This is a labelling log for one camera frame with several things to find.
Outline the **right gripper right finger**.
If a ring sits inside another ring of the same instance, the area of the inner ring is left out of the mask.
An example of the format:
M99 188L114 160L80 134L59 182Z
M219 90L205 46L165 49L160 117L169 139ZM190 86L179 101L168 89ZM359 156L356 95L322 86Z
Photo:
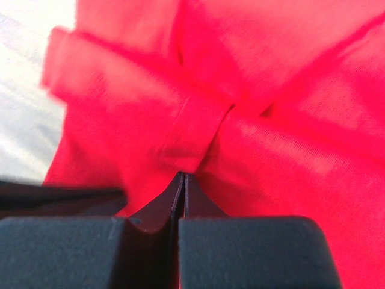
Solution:
M230 217L186 175L182 288L341 288L320 227L299 216Z

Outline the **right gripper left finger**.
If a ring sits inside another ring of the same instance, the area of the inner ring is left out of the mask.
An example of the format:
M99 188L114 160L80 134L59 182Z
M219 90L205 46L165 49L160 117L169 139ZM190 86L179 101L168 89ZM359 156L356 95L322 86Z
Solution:
M1 182L2 288L177 288L183 174L129 217L114 188Z

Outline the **red t-shirt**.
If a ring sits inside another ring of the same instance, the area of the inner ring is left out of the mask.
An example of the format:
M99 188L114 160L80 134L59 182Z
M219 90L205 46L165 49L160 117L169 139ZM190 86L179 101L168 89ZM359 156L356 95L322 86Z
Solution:
M230 215L310 217L345 288L384 287L383 1L78 1L41 84L67 105L45 184L121 187L129 216L192 173Z

